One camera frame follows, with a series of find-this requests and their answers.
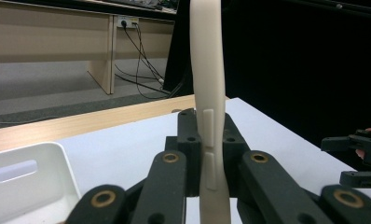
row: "desk leg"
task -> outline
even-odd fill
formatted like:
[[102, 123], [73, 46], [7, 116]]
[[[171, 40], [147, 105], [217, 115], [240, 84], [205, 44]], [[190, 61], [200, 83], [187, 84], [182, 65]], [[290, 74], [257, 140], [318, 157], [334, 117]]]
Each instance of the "desk leg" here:
[[108, 22], [106, 60], [89, 61], [88, 70], [107, 94], [114, 93], [115, 50], [117, 40], [117, 16], [110, 16]]

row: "power outlet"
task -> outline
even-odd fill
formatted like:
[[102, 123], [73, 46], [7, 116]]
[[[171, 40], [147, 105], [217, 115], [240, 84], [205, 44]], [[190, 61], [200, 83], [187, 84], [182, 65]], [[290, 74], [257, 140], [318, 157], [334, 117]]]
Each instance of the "power outlet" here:
[[118, 16], [118, 27], [124, 27], [126, 24], [127, 29], [136, 28], [136, 24], [139, 25], [139, 18], [137, 17], [127, 17], [127, 16]]

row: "white cylindrical object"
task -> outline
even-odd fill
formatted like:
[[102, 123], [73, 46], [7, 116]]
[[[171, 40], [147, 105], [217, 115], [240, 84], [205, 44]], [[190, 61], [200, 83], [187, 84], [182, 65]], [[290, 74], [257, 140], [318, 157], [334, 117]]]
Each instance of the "white cylindrical object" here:
[[229, 224], [222, 145], [226, 91], [220, 0], [190, 2], [190, 47], [198, 132], [202, 139], [200, 223]]

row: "white table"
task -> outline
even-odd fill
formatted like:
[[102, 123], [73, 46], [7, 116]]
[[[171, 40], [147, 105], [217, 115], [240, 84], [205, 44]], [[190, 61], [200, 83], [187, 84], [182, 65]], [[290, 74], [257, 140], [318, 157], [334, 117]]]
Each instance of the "white table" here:
[[[232, 117], [250, 149], [266, 151], [300, 185], [320, 195], [338, 184], [348, 165], [283, 127], [241, 99], [227, 100]], [[92, 133], [63, 138], [63, 145], [81, 194], [113, 184], [128, 189], [147, 177], [153, 158], [164, 149], [166, 136], [177, 135], [177, 113], [144, 119]], [[371, 198], [371, 189], [360, 189]], [[186, 223], [199, 223], [198, 198], [187, 199]], [[232, 223], [241, 223], [231, 199]]]

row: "white container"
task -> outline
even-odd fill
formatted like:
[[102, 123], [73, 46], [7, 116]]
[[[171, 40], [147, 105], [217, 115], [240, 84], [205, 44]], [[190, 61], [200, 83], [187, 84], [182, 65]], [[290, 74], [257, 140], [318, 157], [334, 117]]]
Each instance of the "white container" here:
[[60, 144], [45, 142], [0, 152], [0, 224], [59, 223], [79, 199]]

